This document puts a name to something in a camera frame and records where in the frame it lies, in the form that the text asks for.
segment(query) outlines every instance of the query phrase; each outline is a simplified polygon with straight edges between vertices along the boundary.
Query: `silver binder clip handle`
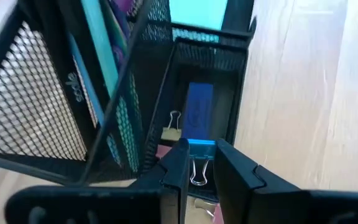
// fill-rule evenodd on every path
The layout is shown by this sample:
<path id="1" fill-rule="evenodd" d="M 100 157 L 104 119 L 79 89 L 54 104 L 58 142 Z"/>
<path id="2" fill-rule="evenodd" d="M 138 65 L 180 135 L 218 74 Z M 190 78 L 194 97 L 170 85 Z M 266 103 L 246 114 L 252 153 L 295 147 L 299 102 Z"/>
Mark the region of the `silver binder clip handle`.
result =
<path id="1" fill-rule="evenodd" d="M 171 115 L 171 120 L 169 121 L 168 129 L 171 128 L 171 124 L 172 124 L 172 120 L 173 120 L 173 115 L 174 115 L 175 113 L 178 113 L 178 114 L 179 114 L 179 115 L 178 115 L 178 118 L 177 118 L 177 130 L 179 129 L 179 118 L 180 118 L 180 116 L 181 116 L 181 112 L 180 112 L 180 111 L 171 111 L 171 113 L 170 113 L 170 115 Z"/>
<path id="2" fill-rule="evenodd" d="M 203 167 L 203 177 L 204 177 L 204 180 L 201 181 L 201 182 L 198 182 L 198 181 L 195 181 L 195 180 L 194 180 L 194 178 L 196 177 L 196 162 L 195 162 L 194 159 L 192 159 L 192 161 L 193 161 L 193 173 L 192 173 L 192 175 L 191 175 L 191 177 L 190 177 L 190 183 L 192 183 L 193 185 L 198 186 L 198 187 L 206 185 L 206 183 L 208 183 L 208 180 L 207 180 L 207 178 L 205 177 L 205 172 L 206 172 L 206 168 L 208 167 L 208 162 L 209 162 L 209 160 L 207 160 L 207 161 L 204 163 L 204 167 Z"/>

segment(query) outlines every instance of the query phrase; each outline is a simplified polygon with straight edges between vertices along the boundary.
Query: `blue sticky notes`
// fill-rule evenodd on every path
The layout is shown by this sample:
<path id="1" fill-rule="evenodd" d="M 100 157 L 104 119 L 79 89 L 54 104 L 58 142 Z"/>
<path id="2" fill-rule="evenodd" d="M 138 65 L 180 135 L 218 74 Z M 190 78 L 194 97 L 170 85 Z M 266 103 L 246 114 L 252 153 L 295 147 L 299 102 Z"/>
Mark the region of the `blue sticky notes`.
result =
<path id="1" fill-rule="evenodd" d="M 208 139 L 211 122 L 213 86 L 190 83 L 181 136 L 190 139 Z"/>

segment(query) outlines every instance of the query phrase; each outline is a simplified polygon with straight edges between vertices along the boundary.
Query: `white logo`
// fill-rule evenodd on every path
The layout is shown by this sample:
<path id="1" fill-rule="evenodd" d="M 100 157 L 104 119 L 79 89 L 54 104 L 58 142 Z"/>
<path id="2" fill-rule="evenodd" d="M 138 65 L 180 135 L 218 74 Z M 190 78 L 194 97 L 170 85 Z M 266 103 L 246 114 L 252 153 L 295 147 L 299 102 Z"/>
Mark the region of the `white logo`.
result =
<path id="1" fill-rule="evenodd" d="M 84 100 L 84 97 L 82 95 L 80 83 L 78 82 L 77 76 L 71 72 L 68 74 L 68 82 L 66 82 L 66 85 L 71 86 L 71 88 L 74 90 L 74 95 L 77 100 L 77 102 L 81 102 Z"/>

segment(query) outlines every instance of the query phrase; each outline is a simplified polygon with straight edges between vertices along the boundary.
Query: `wooden surface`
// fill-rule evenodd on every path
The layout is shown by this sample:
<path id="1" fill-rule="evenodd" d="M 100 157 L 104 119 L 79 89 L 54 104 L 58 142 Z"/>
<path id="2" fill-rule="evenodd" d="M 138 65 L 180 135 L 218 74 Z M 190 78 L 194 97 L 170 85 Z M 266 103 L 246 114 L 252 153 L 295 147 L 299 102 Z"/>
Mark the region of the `wooden surface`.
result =
<path id="1" fill-rule="evenodd" d="M 255 0 L 254 15 L 235 146 L 301 188 L 358 191 L 358 0 Z M 0 223 L 39 181 L 0 169 Z"/>

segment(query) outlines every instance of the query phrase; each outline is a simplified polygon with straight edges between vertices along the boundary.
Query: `gold binder clip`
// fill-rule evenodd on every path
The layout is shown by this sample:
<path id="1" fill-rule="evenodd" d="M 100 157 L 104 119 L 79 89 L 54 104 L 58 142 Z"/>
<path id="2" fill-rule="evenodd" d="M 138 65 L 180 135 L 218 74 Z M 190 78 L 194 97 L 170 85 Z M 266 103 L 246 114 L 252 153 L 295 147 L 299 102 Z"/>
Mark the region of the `gold binder clip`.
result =
<path id="1" fill-rule="evenodd" d="M 177 128 L 171 128 L 172 121 L 173 121 L 173 115 L 175 113 L 178 114 Z M 177 141 L 177 140 L 180 139 L 180 136 L 181 136 L 181 129 L 179 129 L 179 118 L 181 116 L 181 113 L 179 111 L 171 111 L 170 115 L 171 115 L 171 120 L 170 120 L 170 122 L 168 124 L 168 127 L 164 127 L 162 129 L 161 139 L 170 140 L 170 141 Z"/>

